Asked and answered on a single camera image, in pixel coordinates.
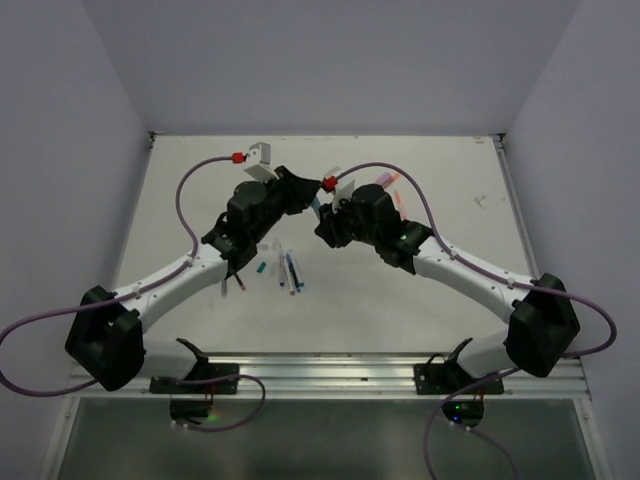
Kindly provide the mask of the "blue pen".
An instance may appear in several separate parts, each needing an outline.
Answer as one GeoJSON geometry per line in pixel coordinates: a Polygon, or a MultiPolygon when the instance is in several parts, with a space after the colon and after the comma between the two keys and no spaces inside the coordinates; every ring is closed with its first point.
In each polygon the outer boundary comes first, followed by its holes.
{"type": "Polygon", "coordinates": [[[290,255],[290,253],[286,253],[285,254],[285,258],[287,260],[287,264],[288,264],[288,268],[291,274],[291,279],[293,281],[293,285],[294,285],[294,289],[296,291],[296,293],[300,293],[301,292],[301,285],[300,285],[300,281],[298,279],[298,274],[296,272],[294,263],[293,263],[293,259],[290,255]]]}

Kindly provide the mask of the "white blue-tipped marker pen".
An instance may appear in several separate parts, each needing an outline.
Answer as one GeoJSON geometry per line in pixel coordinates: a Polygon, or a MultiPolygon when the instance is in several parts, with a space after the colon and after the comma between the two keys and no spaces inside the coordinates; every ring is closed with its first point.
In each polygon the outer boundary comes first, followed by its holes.
{"type": "Polygon", "coordinates": [[[284,265],[284,257],[281,243],[278,242],[277,245],[277,254],[278,254],[278,277],[279,277],[279,285],[281,287],[285,287],[286,285],[286,272],[284,265]]]}

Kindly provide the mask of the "green capped marker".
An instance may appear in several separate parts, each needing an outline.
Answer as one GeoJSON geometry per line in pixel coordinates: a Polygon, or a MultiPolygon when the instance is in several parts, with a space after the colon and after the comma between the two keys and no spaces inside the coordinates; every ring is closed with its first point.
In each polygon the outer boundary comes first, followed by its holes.
{"type": "Polygon", "coordinates": [[[299,284],[300,288],[304,288],[304,286],[305,286],[304,277],[302,275],[302,271],[300,269],[300,266],[299,266],[299,263],[298,263],[298,261],[296,259],[296,256],[292,252],[290,253],[290,256],[291,256],[291,260],[292,260],[292,263],[293,263],[293,266],[294,266],[294,270],[295,270],[295,273],[296,273],[298,284],[299,284]]]}

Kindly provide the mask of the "pink highlighter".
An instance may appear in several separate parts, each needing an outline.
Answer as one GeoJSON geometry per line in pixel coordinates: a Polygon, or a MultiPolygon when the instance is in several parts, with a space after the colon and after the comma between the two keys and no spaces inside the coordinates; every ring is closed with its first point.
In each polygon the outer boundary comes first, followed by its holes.
{"type": "Polygon", "coordinates": [[[390,173],[385,172],[376,179],[376,184],[386,188],[393,181],[393,176],[390,173]]]}

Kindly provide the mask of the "orange pen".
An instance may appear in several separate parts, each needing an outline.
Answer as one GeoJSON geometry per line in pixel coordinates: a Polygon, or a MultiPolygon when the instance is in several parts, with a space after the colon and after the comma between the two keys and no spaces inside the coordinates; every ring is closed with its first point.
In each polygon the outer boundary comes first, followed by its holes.
{"type": "Polygon", "coordinates": [[[405,205],[404,205],[404,202],[403,202],[403,199],[402,199],[402,196],[401,196],[400,192],[398,190],[394,189],[393,193],[394,193],[394,198],[395,198],[396,205],[397,205],[398,211],[400,213],[401,219],[403,221],[407,220],[408,216],[407,216],[405,205]]]}

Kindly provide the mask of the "pink capped marker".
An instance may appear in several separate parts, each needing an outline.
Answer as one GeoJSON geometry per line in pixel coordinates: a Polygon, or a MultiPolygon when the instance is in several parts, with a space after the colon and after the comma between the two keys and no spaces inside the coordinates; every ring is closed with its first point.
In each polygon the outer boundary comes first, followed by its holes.
{"type": "Polygon", "coordinates": [[[286,258],[283,258],[282,263],[283,263],[283,270],[284,270],[284,275],[286,279],[287,289],[289,291],[289,294],[293,296],[296,294],[296,287],[295,287],[293,276],[291,274],[291,270],[289,267],[289,262],[286,260],[286,258]]]}

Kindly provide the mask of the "red pen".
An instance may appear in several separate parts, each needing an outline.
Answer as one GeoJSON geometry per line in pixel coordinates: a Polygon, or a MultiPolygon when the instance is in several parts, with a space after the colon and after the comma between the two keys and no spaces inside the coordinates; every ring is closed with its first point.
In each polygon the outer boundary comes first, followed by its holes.
{"type": "Polygon", "coordinates": [[[237,282],[237,284],[240,287],[240,289],[243,290],[243,291],[246,291],[246,286],[243,283],[243,281],[241,280],[241,278],[239,277],[238,273],[233,273],[232,277],[235,279],[235,281],[237,282]]]}

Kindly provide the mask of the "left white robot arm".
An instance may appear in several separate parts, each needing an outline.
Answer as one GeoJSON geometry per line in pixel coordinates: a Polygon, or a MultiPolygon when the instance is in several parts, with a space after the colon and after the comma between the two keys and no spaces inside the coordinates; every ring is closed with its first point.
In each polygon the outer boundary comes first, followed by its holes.
{"type": "Polygon", "coordinates": [[[213,228],[190,252],[147,278],[108,292],[87,291],[65,343],[67,353],[105,390],[137,376],[167,388],[201,390],[214,373],[204,353],[185,339],[151,347],[145,333],[165,314],[244,268],[258,243],[285,215],[307,209],[321,188],[279,166],[265,179],[240,183],[213,228]]]}

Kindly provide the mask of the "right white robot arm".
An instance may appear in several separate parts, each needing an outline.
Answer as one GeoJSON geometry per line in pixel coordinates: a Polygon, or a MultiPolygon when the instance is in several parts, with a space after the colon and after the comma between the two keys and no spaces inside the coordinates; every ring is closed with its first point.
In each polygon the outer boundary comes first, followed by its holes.
{"type": "Polygon", "coordinates": [[[402,218],[377,184],[356,189],[337,206],[320,206],[318,216],[315,233],[329,247],[353,241],[370,245],[386,264],[448,286],[503,321],[498,332],[463,340],[442,364],[428,368],[431,381],[464,393],[481,378],[512,368],[546,377],[579,333],[577,316],[557,277],[516,275],[499,282],[494,278],[497,268],[488,263],[474,271],[446,252],[430,227],[402,218]]]}

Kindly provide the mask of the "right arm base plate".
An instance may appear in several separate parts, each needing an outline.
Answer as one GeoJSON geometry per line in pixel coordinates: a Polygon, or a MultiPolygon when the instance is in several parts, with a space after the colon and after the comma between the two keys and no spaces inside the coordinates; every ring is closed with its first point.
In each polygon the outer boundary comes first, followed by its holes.
{"type": "Polygon", "coordinates": [[[417,395],[449,395],[477,381],[461,367],[444,363],[413,365],[413,381],[417,395]]]}

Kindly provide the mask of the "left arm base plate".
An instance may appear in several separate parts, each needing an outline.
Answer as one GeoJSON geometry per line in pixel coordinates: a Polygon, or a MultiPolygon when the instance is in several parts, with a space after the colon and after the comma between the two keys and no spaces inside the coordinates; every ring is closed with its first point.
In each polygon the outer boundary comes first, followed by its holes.
{"type": "Polygon", "coordinates": [[[202,363],[196,365],[185,379],[152,378],[149,391],[166,395],[235,395],[239,374],[237,363],[202,363]]]}

